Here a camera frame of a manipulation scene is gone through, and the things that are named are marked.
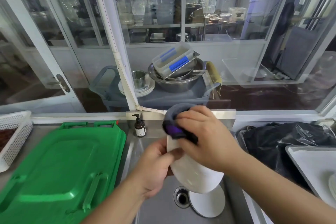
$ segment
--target trash bag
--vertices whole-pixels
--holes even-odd
[[[244,133],[248,152],[299,186],[310,190],[308,184],[288,156],[288,145],[336,146],[336,138],[322,126],[303,123],[270,123],[263,127],[249,128]]]

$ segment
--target sink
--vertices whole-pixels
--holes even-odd
[[[120,179],[124,179],[136,166],[144,149],[159,138],[165,137],[161,129],[148,131],[144,138],[138,138],[129,132],[124,149],[124,166],[120,166]],[[174,201],[174,192],[182,184],[174,177],[167,177],[163,188],[154,197],[146,200],[141,206],[133,224],[235,224],[253,223],[242,189],[228,176],[224,175],[220,185],[224,189],[226,204],[224,211],[215,218],[204,218],[189,206],[180,208]]]

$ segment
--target sink drain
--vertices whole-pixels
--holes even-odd
[[[189,207],[190,202],[189,202],[188,190],[183,186],[180,186],[177,189],[175,189],[174,201],[179,208]]]

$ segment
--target stacked gray container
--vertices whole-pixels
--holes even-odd
[[[175,0],[157,0],[156,18],[158,24],[173,24]]]

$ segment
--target hand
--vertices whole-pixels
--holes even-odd
[[[177,116],[177,124],[198,137],[197,145],[179,139],[181,148],[200,164],[226,172],[244,151],[229,130],[205,106],[194,106]]]
[[[167,152],[166,146],[167,138],[149,145],[130,174],[130,179],[134,179],[145,198],[153,197],[161,190],[167,175],[173,175],[170,164],[183,156],[181,148]]]

